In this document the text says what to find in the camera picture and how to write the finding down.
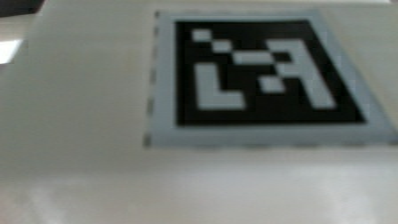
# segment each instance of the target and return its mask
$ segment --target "white square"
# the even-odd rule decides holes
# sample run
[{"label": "white square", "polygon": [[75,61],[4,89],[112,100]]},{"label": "white square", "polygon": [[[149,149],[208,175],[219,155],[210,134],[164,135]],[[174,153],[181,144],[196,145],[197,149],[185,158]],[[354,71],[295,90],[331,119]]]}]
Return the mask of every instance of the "white square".
[{"label": "white square", "polygon": [[260,78],[260,86],[265,94],[284,93],[283,79],[276,76],[265,76]]},{"label": "white square", "polygon": [[212,33],[210,30],[194,30],[192,38],[196,42],[210,42],[212,41]]},{"label": "white square", "polygon": [[215,40],[212,43],[215,53],[229,53],[233,50],[233,44],[229,40]]}]

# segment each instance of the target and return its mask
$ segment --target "black square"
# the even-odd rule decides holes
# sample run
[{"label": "black square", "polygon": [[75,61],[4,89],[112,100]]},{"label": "black square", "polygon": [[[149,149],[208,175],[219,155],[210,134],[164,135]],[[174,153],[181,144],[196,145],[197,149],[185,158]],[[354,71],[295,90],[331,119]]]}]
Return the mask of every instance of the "black square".
[{"label": "black square", "polygon": [[[233,49],[215,53],[217,40],[229,40]],[[334,106],[315,108],[309,98],[311,86],[300,78],[281,76],[276,67],[293,62],[288,52],[270,52],[267,41],[299,40],[304,43],[311,63],[318,70],[325,92]],[[361,124],[366,122],[352,98],[341,74],[336,69],[322,42],[306,20],[281,22],[176,22],[176,125],[178,126],[258,126],[297,124]],[[274,62],[236,64],[238,56],[267,55]],[[215,65],[219,91],[240,93],[244,107],[203,108],[199,106],[197,65]],[[279,83],[265,94],[258,80]]]},{"label": "black square", "polygon": [[274,52],[272,56],[274,56],[276,62],[292,62],[292,57],[286,52]]}]

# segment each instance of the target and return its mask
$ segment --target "white table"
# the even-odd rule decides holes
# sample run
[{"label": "white table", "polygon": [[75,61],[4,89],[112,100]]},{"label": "white table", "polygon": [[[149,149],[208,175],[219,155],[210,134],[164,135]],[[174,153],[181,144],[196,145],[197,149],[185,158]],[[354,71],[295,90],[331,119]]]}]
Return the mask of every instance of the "white table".
[{"label": "white table", "polygon": [[[149,12],[235,4],[45,6],[0,77],[2,223],[396,223],[395,146],[142,149]],[[396,122],[398,7],[345,5],[324,13]]]}]

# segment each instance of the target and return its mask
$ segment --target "white border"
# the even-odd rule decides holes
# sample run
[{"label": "white border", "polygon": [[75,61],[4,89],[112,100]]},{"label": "white border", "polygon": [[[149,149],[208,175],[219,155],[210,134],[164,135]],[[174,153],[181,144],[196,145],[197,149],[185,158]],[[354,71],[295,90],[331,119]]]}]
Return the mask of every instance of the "white border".
[{"label": "white border", "polygon": [[[176,21],[288,21],[309,20],[320,42],[340,70],[341,79],[363,112],[366,124],[267,125],[226,127],[176,126]],[[340,48],[322,15],[306,10],[286,15],[261,13],[160,13],[151,146],[341,145],[396,142],[398,135],[373,99],[364,80]]]}]

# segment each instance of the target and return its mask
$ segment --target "black square pattern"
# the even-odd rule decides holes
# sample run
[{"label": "black square pattern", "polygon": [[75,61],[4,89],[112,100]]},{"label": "black square pattern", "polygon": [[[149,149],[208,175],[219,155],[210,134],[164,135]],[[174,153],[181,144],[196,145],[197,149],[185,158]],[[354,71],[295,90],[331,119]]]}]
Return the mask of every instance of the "black square pattern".
[{"label": "black square pattern", "polygon": [[366,123],[306,20],[176,22],[176,125]]}]

